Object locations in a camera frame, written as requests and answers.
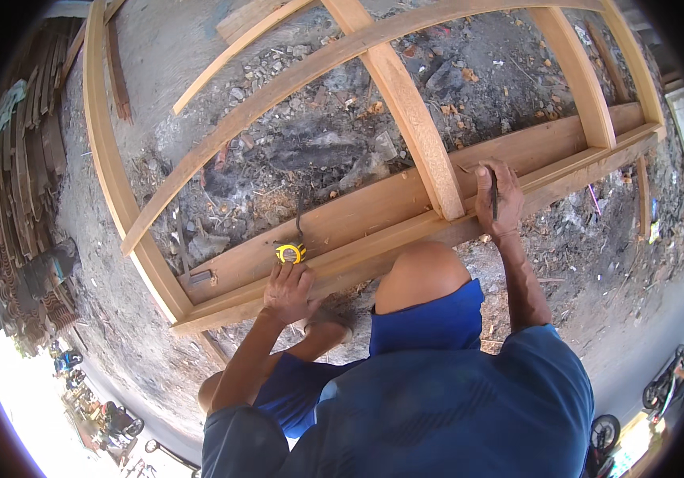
cloth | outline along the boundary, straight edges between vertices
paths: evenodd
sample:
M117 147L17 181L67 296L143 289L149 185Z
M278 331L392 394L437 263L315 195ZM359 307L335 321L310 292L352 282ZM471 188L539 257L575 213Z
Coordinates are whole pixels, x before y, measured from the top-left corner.
M331 380L290 452L252 406L204 425L202 475L579 476L594 416L591 384L551 325L510 335L498 355L410 350Z
M372 357L401 350L479 349L485 300L475 279L456 292L393 313L371 315ZM343 366L303 362L284 353L260 387L254 406L268 412L289 438L299 438L315 423L315 406L326 384L363 360Z

man's hand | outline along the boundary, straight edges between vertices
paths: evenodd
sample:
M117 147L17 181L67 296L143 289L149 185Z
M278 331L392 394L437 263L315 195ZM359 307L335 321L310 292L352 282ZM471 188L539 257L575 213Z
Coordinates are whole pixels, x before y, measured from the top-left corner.
M495 221L491 205L490 170L496 173L498 190L498 216ZM480 221L483 230L490 234L493 242L498 244L504 237L517 234L517 224L522 216L522 205L525 203L520 182L511 167L493 159L481 161L481 165L475 168L475 176L477 220Z
M323 298L308 300L313 282L315 272L305 264L276 264L262 296L265 309L287 325L310 318L323 301Z

motorcycle wheel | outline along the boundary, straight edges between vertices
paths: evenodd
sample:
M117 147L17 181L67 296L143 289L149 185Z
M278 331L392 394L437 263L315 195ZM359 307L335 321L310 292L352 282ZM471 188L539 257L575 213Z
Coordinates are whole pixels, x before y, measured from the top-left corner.
M146 453L153 453L158 450L158 442L156 440L146 441Z
M658 389L655 387L655 382L647 384L642 392L642 405L651 410L658 405Z
M124 434L133 438L137 437L145 426L146 422L141 418L136 418L133 420L133 423L127 425L127 428L124 429Z
M609 454L618 443L620 433L618 418L612 415L599 416L591 422L591 446L603 454Z

rock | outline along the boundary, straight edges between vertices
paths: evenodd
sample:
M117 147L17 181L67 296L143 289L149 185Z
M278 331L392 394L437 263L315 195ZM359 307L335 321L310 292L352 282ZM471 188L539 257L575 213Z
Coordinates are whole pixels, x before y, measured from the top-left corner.
M246 94L241 88L231 88L231 96L236 100L243 100Z
M340 180L339 188L345 192L389 176L389 168L382 155L371 153L355 161L353 168Z
M188 254L193 259L193 262L203 263L222 253L230 242L231 238L227 235L209 235L204 237L203 234L199 233L188 244Z
M385 161L389 161L398 155L398 150L395 149L393 140L390 139L387 131L383 131L374 139L374 150L380 153Z

wooden crossbar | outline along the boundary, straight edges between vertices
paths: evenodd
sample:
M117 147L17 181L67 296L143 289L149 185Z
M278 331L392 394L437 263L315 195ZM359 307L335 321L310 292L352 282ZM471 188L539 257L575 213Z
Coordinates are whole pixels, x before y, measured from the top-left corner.
M602 5L596 0L477 0L471 4L457 0L443 0L433 5L415 8L409 12L385 18L312 53L308 58L281 72L270 83L246 98L218 123L213 132L206 135L198 146L180 160L180 163L151 197L135 224L130 228L127 237L122 242L122 253L127 255L135 248L143 234L183 185L228 141L235 138L263 113L325 72L352 60L380 43L394 40L435 24L506 8L540 6L573 7L595 11L602 9Z

